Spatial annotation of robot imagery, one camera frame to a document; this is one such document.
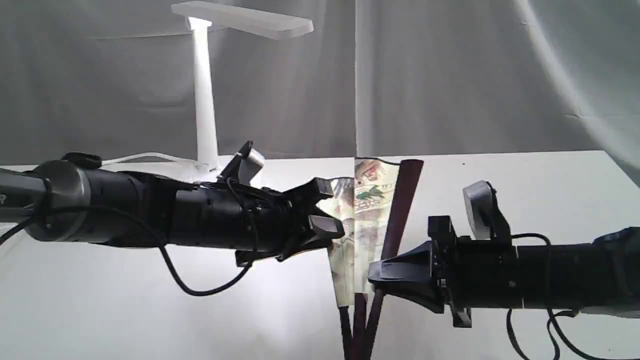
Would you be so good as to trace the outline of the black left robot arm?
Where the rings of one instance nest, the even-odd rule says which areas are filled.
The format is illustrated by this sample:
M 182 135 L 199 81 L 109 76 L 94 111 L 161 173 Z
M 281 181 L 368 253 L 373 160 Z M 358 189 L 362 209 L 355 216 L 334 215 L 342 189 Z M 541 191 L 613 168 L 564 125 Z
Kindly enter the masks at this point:
M 261 169 L 237 154 L 214 181 L 184 182 L 105 170 L 94 155 L 69 153 L 32 170 L 2 169 L 1 221 L 34 217 L 26 231 L 41 242 L 230 249 L 239 267 L 329 248 L 345 234 L 317 206 L 333 196 L 329 180 L 314 177 L 284 192 L 252 187 Z

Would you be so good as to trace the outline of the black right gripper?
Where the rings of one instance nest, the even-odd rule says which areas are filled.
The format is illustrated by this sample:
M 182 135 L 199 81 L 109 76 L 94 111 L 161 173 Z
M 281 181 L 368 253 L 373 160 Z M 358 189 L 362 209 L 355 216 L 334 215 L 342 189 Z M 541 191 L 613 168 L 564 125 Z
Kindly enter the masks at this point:
M 518 255 L 509 227 L 487 240 L 476 240 L 457 235 L 451 217 L 438 215 L 428 218 L 427 234 L 430 241 L 372 262 L 368 282 L 430 285 L 434 275 L 443 300 L 432 291 L 411 288 L 391 288 L 385 294 L 437 314 L 443 314 L 448 305 L 455 328 L 471 328 L 473 309 L 522 308 Z

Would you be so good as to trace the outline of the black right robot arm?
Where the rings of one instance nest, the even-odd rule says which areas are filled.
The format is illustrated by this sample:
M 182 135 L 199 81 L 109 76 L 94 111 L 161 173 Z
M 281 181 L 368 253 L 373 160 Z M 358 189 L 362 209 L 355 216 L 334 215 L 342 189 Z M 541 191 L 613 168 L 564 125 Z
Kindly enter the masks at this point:
M 639 228 L 592 243 L 514 245 L 457 235 L 449 216 L 431 216 L 429 240 L 369 266 L 368 281 L 388 296 L 431 312 L 449 307 L 455 328 L 473 309 L 558 309 L 639 317 Z

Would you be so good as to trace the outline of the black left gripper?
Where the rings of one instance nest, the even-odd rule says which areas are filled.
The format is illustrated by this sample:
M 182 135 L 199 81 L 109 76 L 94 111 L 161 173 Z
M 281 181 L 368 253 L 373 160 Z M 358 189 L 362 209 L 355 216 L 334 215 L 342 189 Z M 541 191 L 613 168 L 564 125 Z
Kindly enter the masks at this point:
M 340 219 L 320 216 L 317 203 L 334 197 L 327 178 L 280 192 L 236 182 L 196 183 L 176 192 L 173 244 L 192 248 L 231 249 L 239 267 L 268 258 L 279 262 L 329 248 L 345 236 Z

